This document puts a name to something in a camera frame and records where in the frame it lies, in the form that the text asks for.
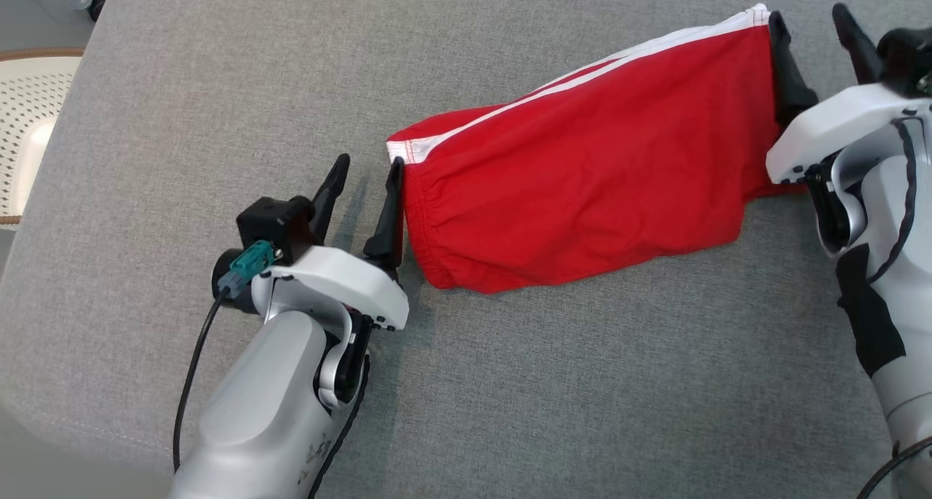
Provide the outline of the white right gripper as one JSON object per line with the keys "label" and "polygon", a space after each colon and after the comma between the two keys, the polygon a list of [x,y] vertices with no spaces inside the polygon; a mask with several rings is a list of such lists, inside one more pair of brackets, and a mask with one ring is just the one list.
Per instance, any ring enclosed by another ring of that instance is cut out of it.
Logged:
{"label": "white right gripper", "polygon": [[778,11],[769,15],[773,111],[783,130],[766,156],[767,173],[774,184],[796,183],[809,167],[905,117],[905,110],[930,106],[929,97],[905,98],[879,83],[883,63],[877,48],[846,4],[833,5],[832,20],[859,85],[819,103],[790,51],[786,22]]}

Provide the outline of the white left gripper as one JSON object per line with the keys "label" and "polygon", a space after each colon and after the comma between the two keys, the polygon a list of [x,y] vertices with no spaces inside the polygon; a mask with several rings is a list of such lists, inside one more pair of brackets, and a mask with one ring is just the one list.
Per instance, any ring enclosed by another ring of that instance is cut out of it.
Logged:
{"label": "white left gripper", "polygon": [[[314,245],[325,243],[351,162],[349,154],[340,154],[312,198],[309,230]],[[405,160],[393,157],[382,213],[375,233],[364,243],[365,261],[328,246],[313,247],[292,264],[286,264],[283,253],[270,245],[229,249],[214,264],[213,295],[230,287],[232,292],[222,303],[258,314],[265,322],[285,311],[303,311],[340,327],[343,311],[356,310],[382,329],[404,329],[408,297],[386,273],[398,270],[403,259],[404,186]]]}

